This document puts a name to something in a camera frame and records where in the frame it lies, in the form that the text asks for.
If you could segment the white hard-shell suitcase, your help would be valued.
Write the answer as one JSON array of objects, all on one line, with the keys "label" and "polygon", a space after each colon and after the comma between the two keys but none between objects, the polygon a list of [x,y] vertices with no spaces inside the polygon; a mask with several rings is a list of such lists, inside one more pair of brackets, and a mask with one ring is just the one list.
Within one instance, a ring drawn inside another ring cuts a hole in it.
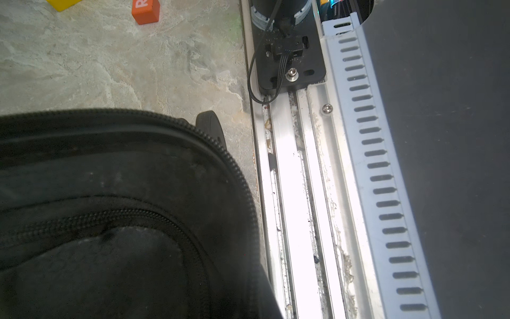
[{"label": "white hard-shell suitcase", "polygon": [[212,111],[1,117],[2,318],[281,318]]}]

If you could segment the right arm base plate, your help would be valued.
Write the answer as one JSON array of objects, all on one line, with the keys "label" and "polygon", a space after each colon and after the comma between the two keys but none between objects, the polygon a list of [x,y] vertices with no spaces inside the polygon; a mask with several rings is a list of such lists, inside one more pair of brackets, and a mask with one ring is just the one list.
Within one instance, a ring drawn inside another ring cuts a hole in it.
[{"label": "right arm base plate", "polygon": [[263,31],[251,21],[256,47],[256,86],[263,95],[304,89],[308,85],[323,81],[326,76],[313,5],[299,25],[291,27],[289,22],[278,25],[275,23],[270,31],[279,6],[280,4],[277,4]]}]

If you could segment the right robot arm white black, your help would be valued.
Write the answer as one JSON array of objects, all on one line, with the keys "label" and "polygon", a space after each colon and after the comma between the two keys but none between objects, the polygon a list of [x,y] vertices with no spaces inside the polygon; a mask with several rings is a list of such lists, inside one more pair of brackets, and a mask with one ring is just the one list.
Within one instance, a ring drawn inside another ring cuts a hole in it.
[{"label": "right robot arm white black", "polygon": [[274,24],[289,22],[291,27],[299,25],[308,15],[312,8],[310,0],[254,0],[250,1],[250,16],[253,25],[263,31],[270,22],[273,11],[280,4],[276,11],[269,30]]}]

